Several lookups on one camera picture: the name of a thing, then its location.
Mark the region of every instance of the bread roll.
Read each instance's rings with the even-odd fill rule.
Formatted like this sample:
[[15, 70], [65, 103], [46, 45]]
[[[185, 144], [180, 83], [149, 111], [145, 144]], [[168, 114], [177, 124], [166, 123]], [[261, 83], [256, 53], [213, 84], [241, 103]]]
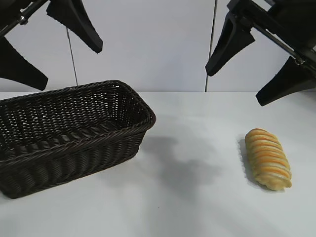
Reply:
[[256, 181], [271, 190], [292, 186], [291, 167], [276, 136], [256, 128], [248, 132], [245, 143]]

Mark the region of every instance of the bread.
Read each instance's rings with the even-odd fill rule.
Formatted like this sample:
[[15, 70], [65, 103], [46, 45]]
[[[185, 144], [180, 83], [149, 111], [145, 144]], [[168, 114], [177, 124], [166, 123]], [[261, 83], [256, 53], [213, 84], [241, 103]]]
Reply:
[[276, 136], [256, 128], [248, 132], [245, 143], [256, 181], [271, 190], [292, 186], [291, 167]]

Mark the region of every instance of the striped bread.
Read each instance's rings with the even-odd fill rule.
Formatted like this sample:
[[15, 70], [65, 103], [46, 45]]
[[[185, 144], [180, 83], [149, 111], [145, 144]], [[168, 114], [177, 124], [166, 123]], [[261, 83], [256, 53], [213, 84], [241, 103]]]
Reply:
[[248, 132], [245, 143], [256, 181], [271, 190], [292, 186], [291, 167], [276, 136], [256, 128]]

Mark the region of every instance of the wicker basket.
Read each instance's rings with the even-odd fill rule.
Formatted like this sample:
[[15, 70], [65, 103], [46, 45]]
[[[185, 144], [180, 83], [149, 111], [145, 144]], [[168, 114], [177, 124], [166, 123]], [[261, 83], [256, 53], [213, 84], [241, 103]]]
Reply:
[[0, 101], [0, 190], [23, 197], [138, 152], [155, 114], [120, 81]]

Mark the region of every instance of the basket rim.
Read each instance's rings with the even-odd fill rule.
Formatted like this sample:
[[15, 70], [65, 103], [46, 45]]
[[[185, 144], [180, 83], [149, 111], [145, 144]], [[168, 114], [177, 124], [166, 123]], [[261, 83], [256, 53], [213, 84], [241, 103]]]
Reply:
[[46, 95], [56, 95], [65, 93], [68, 91], [76, 92], [83, 90], [85, 88], [95, 88], [103, 85], [118, 85], [121, 87], [124, 87], [128, 93], [131, 93], [134, 97], [134, 99], [137, 100], [137, 102], [144, 107], [145, 112], [147, 113], [148, 117], [147, 119], [136, 123], [130, 127], [122, 128], [120, 130], [112, 131], [110, 133], [106, 134], [99, 134], [95, 136], [91, 136], [89, 138], [81, 139], [80, 141], [72, 141], [66, 144], [62, 144], [59, 146], [55, 146], [48, 149], [43, 149], [40, 151], [36, 151], [33, 153], [29, 153], [26, 155], [17, 156], [12, 159], [8, 160], [0, 160], [0, 173], [3, 173], [5, 170], [7, 170], [8, 167], [11, 167], [12, 165], [21, 164], [21, 163], [27, 163], [29, 161], [35, 161], [38, 159], [53, 159], [57, 156], [62, 156], [66, 153], [76, 152], [78, 150], [81, 150], [83, 147], [91, 147], [91, 146], [97, 146], [98, 144], [106, 143], [108, 141], [114, 141], [119, 138], [134, 135], [141, 132], [146, 132], [151, 127], [154, 126], [156, 122], [156, 115], [153, 112], [153, 110], [146, 104], [146, 102], [139, 96], [139, 94], [132, 89], [129, 85], [126, 83], [120, 81], [120, 80], [106, 80], [102, 82], [93, 82], [85, 85], [79, 85], [79, 86], [72, 86], [72, 87], [66, 87], [64, 89], [58, 89], [58, 90], [52, 90], [52, 91], [46, 91], [46, 92], [40, 92], [40, 93], [34, 93], [24, 96], [18, 96], [13, 98], [8, 98], [0, 101], [0, 106], [5, 105], [7, 103], [12, 102], [19, 102], [24, 100], [25, 98], [41, 98], [42, 96]]

